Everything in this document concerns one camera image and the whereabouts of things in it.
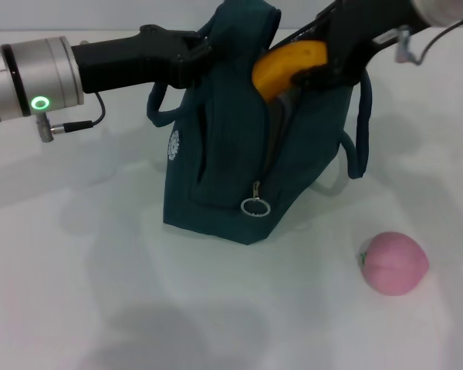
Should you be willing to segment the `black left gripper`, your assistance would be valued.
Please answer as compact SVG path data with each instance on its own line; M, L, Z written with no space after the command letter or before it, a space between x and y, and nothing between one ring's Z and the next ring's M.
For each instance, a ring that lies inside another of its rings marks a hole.
M85 93L149 82L188 88L213 66L214 50L205 35L156 25L143 25L128 38L72 47Z

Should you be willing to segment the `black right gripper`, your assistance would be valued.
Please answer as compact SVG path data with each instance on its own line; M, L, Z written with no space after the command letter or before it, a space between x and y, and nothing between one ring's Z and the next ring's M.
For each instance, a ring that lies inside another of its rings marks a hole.
M328 63L295 73L291 83L304 89L355 86L375 54L393 44L379 44L374 39L401 26L412 32L423 29L423 19L410 1L344 1L337 3L334 10L319 13L269 50L298 41L323 41Z

